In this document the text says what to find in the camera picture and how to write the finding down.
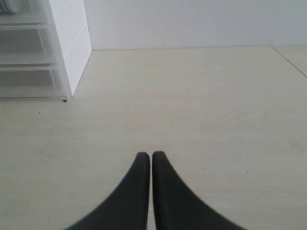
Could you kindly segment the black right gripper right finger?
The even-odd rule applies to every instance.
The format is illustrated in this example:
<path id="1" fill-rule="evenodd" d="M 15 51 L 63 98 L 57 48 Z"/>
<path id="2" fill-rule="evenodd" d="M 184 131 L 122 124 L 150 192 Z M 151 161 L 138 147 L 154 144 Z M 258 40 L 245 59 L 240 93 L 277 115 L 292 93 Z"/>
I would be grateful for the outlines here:
<path id="1" fill-rule="evenodd" d="M 152 158 L 153 208 L 157 230 L 242 230 L 204 203 L 179 177 L 166 154 Z"/>

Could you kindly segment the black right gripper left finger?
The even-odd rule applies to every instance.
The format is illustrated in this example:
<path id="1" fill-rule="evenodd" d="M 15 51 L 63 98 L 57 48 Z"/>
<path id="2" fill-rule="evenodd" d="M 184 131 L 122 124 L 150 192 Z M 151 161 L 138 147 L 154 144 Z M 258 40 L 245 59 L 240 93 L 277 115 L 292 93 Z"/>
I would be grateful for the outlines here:
<path id="1" fill-rule="evenodd" d="M 145 230 L 150 194 L 150 158 L 137 153 L 116 189 L 69 230 Z"/>

